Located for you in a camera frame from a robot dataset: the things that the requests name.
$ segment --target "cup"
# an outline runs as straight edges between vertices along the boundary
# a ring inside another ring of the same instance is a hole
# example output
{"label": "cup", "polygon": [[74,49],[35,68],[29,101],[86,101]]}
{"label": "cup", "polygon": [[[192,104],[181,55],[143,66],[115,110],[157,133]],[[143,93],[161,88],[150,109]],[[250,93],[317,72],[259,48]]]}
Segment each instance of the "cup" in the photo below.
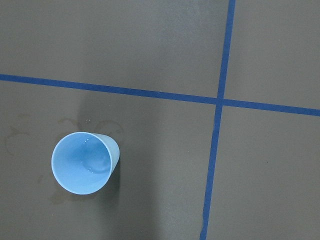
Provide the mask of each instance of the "cup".
{"label": "cup", "polygon": [[55,146],[51,167],[64,189],[74,194],[92,194],[107,183],[119,156],[119,146],[111,137],[74,132]]}

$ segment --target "cup rim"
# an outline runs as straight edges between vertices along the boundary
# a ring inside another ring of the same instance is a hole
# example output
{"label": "cup rim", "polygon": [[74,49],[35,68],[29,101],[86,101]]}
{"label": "cup rim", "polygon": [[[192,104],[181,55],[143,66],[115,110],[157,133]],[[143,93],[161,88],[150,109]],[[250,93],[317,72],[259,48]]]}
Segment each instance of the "cup rim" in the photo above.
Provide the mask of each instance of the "cup rim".
{"label": "cup rim", "polygon": [[[101,143],[103,143],[103,145],[105,146],[108,154],[109,154],[109,157],[110,157],[110,170],[109,170],[109,173],[108,173],[108,176],[106,177],[105,181],[103,182],[103,184],[98,188],[98,189],[95,189],[94,191],[90,191],[90,192],[77,192],[75,190],[72,190],[70,189],[69,187],[67,187],[65,184],[63,184],[60,179],[57,177],[56,175],[56,171],[55,171],[55,168],[54,168],[54,156],[55,156],[55,153],[56,153],[56,150],[57,148],[59,147],[59,145],[61,144],[61,142],[72,136],[72,135],[77,135],[77,134],[88,134],[88,135],[91,135],[93,136],[94,138],[98,139]],[[95,192],[97,192],[98,190],[100,190],[104,185],[106,185],[106,183],[108,182],[111,174],[112,174],[112,166],[113,166],[113,158],[112,158],[112,155],[111,155],[111,151],[109,149],[109,147],[105,144],[105,142],[99,137],[97,136],[95,133],[91,133],[91,132],[86,132],[86,131],[76,131],[76,132],[72,132],[66,136],[64,136],[63,138],[60,139],[60,141],[55,145],[54,147],[54,150],[52,152],[52,156],[51,156],[51,169],[52,169],[52,172],[53,172],[53,175],[54,175],[54,178],[56,179],[56,181],[64,188],[66,189],[67,191],[73,193],[73,194],[78,194],[78,195],[87,195],[87,194],[93,194]]]}

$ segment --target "plastic cup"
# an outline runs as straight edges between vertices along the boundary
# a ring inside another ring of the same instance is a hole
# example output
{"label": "plastic cup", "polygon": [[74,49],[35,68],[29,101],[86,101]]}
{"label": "plastic cup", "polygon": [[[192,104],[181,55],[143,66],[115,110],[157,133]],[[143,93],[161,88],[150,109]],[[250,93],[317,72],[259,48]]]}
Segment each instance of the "plastic cup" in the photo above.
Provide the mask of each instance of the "plastic cup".
{"label": "plastic cup", "polygon": [[119,156],[119,146],[111,137],[74,132],[55,146],[51,167],[64,189],[74,194],[92,194],[107,183]]}

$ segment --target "vertical blue line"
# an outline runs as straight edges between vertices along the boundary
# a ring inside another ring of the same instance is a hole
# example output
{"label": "vertical blue line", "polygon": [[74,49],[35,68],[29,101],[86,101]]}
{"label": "vertical blue line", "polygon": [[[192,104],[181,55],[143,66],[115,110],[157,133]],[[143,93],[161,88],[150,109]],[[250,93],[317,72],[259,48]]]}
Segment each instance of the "vertical blue line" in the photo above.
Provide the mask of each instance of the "vertical blue line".
{"label": "vertical blue line", "polygon": [[215,167],[216,167],[216,159],[217,159],[217,151],[218,151],[220,125],[221,125],[221,116],[222,116],[223,100],[224,100],[225,88],[226,88],[231,36],[232,36],[232,28],[233,28],[233,22],[234,22],[234,14],[235,14],[235,5],[236,5],[236,0],[229,0],[227,19],[226,19],[226,25],[225,25],[219,86],[218,86],[218,93],[217,93],[217,104],[216,104],[215,113],[214,113],[214,125],[213,125],[213,132],[212,132],[212,138],[211,138],[211,149],[210,149],[208,173],[206,177],[206,186],[205,186],[205,194],[204,194],[203,213],[202,213],[203,224],[202,224],[202,230],[200,233],[200,240],[207,239],[210,207],[211,207],[211,197],[212,197],[212,191],[213,191],[213,185],[214,185],[214,175],[215,175]]}

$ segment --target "gray surface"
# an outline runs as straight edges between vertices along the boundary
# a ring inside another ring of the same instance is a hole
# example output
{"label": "gray surface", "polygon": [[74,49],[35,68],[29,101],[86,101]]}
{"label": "gray surface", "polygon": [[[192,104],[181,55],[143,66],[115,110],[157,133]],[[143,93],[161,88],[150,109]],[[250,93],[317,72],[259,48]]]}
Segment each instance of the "gray surface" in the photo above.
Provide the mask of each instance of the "gray surface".
{"label": "gray surface", "polygon": [[225,97],[320,109],[320,1],[237,1]]}
{"label": "gray surface", "polygon": [[225,107],[208,238],[320,239],[320,118]]}
{"label": "gray surface", "polygon": [[2,1],[0,73],[215,97],[219,1]]}
{"label": "gray surface", "polygon": [[[0,239],[199,237],[213,105],[3,81],[0,95]],[[76,131],[120,144],[120,166],[91,195],[51,170],[57,141]]]}

